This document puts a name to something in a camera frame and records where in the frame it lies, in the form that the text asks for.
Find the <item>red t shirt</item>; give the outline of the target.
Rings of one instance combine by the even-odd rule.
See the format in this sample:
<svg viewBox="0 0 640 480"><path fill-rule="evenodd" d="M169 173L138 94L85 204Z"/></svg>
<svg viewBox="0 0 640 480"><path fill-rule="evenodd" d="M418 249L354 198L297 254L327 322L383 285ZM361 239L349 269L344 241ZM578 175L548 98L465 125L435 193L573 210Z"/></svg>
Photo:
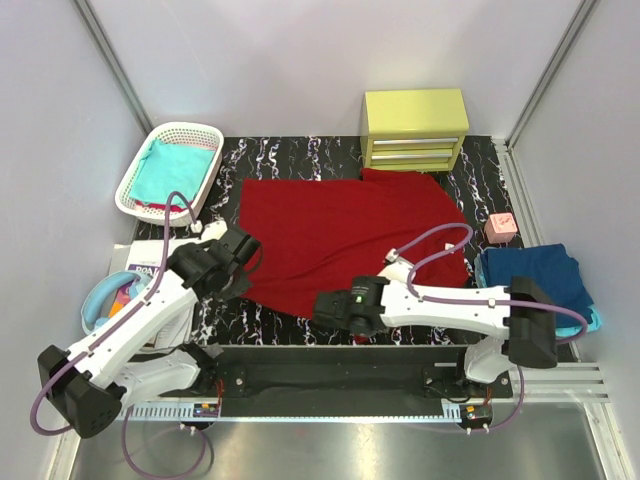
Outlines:
<svg viewBox="0 0 640 480"><path fill-rule="evenodd" d="M376 275L392 248L451 223L411 247L415 263L463 239L466 219L433 176L365 169L361 179L257 180L243 183L239 224L262 244L252 261L253 302L243 321L246 344L358 344L309 318L321 292L347 289Z"/></svg>

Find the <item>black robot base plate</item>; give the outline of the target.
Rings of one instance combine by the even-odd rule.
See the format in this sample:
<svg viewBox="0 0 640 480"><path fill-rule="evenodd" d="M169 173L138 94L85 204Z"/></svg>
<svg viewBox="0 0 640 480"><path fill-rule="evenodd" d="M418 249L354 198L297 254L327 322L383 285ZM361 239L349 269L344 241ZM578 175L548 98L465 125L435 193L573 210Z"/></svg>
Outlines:
<svg viewBox="0 0 640 480"><path fill-rule="evenodd" d="M225 346L208 366L225 419L441 417L447 399L507 400L507 372L462 382L460 346Z"/></svg>

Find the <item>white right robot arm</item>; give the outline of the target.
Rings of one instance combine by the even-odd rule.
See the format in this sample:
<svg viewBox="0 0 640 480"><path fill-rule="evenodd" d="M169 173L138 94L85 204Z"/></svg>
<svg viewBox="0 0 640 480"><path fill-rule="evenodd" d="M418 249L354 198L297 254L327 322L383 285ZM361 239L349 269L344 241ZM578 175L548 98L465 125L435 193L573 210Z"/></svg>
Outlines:
<svg viewBox="0 0 640 480"><path fill-rule="evenodd" d="M542 308L551 299L527 277L508 286L447 288L408 283L412 265L387 265L376 276L358 276L346 290L320 293L312 321L363 337L403 326L442 327L482 334L467 347L454 384L476 396L513 366L557 366L556 318Z"/></svg>

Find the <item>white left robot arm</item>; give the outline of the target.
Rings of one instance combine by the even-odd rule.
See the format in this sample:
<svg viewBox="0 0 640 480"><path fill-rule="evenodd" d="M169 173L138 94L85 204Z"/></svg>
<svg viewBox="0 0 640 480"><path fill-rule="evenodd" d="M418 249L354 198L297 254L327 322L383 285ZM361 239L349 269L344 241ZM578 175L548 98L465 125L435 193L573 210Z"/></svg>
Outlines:
<svg viewBox="0 0 640 480"><path fill-rule="evenodd" d="M34 431L45 435L38 409L48 400L81 438L105 430L122 410L167 392L208 394L216 362L194 343L134 361L152 336L206 298L227 300L250 287L247 265L262 252L259 240L217 222L204 240L165 245L151 283L118 314L67 349L47 347L37 359L42 389L30 411Z"/></svg>

